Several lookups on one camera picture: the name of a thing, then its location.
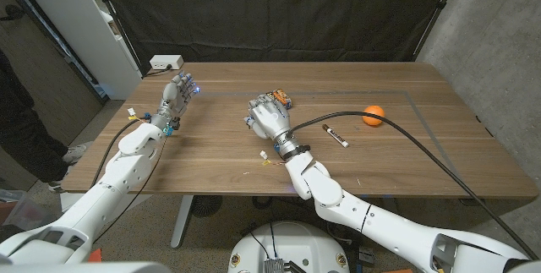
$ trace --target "black pants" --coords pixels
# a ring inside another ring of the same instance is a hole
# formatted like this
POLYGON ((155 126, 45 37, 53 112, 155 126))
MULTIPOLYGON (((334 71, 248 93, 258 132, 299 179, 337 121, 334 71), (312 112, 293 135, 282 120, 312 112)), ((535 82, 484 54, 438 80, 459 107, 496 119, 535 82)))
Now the black pants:
POLYGON ((68 147, 51 137, 31 107, 30 95, 0 52, 0 145, 42 182, 62 180, 68 147))

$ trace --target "white power strip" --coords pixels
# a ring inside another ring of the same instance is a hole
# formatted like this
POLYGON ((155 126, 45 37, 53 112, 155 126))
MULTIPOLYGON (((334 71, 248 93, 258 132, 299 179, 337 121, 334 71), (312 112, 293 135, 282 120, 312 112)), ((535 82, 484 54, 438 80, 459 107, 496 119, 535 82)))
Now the white power strip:
POLYGON ((167 65, 171 65, 171 69, 180 69, 184 64, 183 57, 178 55, 155 55, 150 60, 150 65, 154 70, 163 70, 167 65))

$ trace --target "concrete wall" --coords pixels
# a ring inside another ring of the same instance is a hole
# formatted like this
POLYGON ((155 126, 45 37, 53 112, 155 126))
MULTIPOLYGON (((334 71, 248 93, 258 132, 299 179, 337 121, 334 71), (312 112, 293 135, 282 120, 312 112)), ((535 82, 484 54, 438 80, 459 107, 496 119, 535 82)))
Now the concrete wall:
MULTIPOLYGON (((420 52, 541 188, 541 0, 448 0, 420 52)), ((541 199, 502 216, 541 254, 541 199)), ((474 230, 508 243, 493 221, 474 230)))

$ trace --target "wooden table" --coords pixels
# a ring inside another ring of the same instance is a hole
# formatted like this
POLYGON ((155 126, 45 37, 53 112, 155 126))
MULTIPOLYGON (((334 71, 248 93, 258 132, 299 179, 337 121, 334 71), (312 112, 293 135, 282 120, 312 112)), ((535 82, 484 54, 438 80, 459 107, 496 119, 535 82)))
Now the wooden table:
MULTIPOLYGON (((167 139, 146 194, 296 195, 283 166, 263 166, 270 140, 249 130, 248 101, 283 88, 292 98, 292 126, 339 111, 379 105, 436 154, 480 197, 531 199, 533 181, 491 137, 464 102, 426 63, 185 63, 201 88, 181 128, 167 139)), ((156 111, 165 84, 178 71, 146 78, 63 181, 84 192, 114 134, 138 115, 156 111)), ((325 121, 350 146, 341 147, 316 124, 296 132, 331 176, 352 194, 460 198, 461 188, 392 127, 370 127, 360 117, 325 121)), ((113 147, 109 156, 117 151, 113 147)))

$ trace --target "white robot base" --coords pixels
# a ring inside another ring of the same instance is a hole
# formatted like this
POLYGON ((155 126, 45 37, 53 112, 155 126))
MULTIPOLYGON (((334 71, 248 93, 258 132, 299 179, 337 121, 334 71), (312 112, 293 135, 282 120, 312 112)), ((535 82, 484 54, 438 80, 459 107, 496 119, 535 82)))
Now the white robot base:
POLYGON ((274 273, 284 272, 284 267, 299 273, 349 272, 347 258, 340 244, 309 224, 276 221, 272 222, 272 231, 271 224, 266 224, 252 233, 261 245, 251 234, 241 239, 231 253, 227 272, 274 273))

